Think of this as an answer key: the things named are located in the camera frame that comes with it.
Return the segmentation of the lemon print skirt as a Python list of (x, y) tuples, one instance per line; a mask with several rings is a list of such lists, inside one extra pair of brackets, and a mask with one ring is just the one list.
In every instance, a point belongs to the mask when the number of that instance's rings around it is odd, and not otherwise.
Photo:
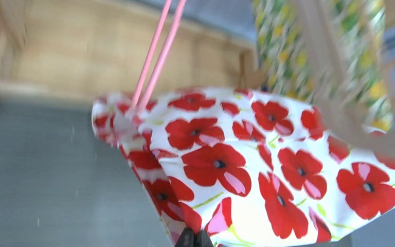
[(363, 124), (390, 129), (383, 1), (252, 1), (252, 8), (264, 90), (308, 103), (337, 98)]

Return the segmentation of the red poppy print cloth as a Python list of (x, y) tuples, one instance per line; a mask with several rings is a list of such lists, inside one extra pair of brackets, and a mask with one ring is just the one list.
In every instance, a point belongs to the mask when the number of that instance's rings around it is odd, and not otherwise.
[(177, 243), (338, 241), (395, 208), (395, 161), (344, 144), (303, 102), (252, 90), (168, 93), (134, 115), (123, 93), (93, 104), (94, 134), (127, 159)]

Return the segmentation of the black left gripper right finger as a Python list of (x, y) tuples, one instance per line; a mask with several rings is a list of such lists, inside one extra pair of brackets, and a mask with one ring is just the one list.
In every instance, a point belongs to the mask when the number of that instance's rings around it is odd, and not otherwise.
[(196, 247), (213, 247), (210, 236), (205, 230), (201, 230), (196, 234)]

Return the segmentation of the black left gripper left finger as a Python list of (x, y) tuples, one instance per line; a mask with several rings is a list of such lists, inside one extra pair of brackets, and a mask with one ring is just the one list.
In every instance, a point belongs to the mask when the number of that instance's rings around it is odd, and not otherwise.
[(174, 247), (194, 247), (194, 231), (191, 228), (185, 228)]

